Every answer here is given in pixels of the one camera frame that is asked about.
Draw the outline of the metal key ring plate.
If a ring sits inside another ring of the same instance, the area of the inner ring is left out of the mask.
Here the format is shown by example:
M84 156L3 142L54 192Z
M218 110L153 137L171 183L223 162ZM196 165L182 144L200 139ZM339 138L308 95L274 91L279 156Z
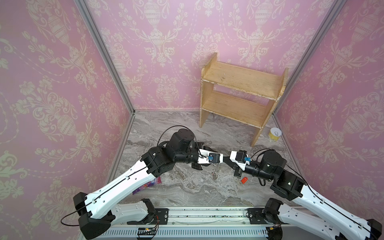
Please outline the metal key ring plate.
M218 179L219 173L220 173L221 166L220 164L213 164L213 169L211 172L211 176L214 181Z

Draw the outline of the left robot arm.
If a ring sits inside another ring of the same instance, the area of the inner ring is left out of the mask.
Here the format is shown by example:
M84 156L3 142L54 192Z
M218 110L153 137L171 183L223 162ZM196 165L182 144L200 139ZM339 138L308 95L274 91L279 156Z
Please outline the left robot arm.
M92 240L119 222L147 224L155 216L149 199L143 199L124 211L118 204L144 184L171 171L176 163L210 164L213 154L200 149L195 134L188 128L175 132L169 141L150 148L124 174L100 189L73 198L79 215L77 227L87 240Z

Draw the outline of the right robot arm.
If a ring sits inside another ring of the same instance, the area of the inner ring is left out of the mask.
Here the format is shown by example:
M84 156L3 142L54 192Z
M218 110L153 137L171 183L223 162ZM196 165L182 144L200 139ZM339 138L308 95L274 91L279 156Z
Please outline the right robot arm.
M377 240L383 232L380 222L360 218L315 191L303 178L285 170L287 161L275 150L262 152L260 162L253 161L246 152L231 152L220 161L235 170L271 182L271 190L288 201L300 205L313 214L308 215L269 199L264 208L268 222L299 227L324 240Z

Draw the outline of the red capped key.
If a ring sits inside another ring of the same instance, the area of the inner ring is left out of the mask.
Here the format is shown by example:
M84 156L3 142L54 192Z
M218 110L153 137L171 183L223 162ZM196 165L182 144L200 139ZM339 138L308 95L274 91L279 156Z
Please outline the red capped key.
M242 184L245 184L247 181L248 181L248 178L247 178L247 177L244 177L244 178L242 178L241 183L242 183Z

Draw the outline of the pink snack packet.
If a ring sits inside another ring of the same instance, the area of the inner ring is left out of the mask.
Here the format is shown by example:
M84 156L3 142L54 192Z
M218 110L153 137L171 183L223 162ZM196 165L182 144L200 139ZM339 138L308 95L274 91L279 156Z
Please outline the pink snack packet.
M139 188L137 188L136 190L134 190L132 192L133 195L137 194L138 192L142 191L142 190L145 190L147 188L150 188L150 187L153 187L157 184L161 184L162 183L162 180L161 180L161 177L158 177L150 182L147 182L145 183L144 185L140 186Z

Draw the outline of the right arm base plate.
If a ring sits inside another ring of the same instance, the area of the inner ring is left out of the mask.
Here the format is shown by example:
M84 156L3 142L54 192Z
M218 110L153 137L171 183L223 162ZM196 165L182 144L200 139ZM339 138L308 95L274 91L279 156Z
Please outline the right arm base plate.
M251 225L269 224L264 214L264 208L248 208L246 217L249 219Z

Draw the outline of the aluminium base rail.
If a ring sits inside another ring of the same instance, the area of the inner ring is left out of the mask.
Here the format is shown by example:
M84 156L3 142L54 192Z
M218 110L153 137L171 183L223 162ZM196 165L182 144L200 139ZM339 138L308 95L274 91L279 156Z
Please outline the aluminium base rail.
M166 225L120 222L97 240L324 240L299 227L280 223L251 225L248 208L168 207Z

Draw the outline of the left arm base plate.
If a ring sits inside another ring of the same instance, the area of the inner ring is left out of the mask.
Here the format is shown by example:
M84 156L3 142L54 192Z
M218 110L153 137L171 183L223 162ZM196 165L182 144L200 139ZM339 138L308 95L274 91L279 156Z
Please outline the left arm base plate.
M148 225L148 224L160 224L166 225L168 223L169 216L168 208L155 208L154 213L149 213L143 220L141 221L130 221L127 222L128 225Z

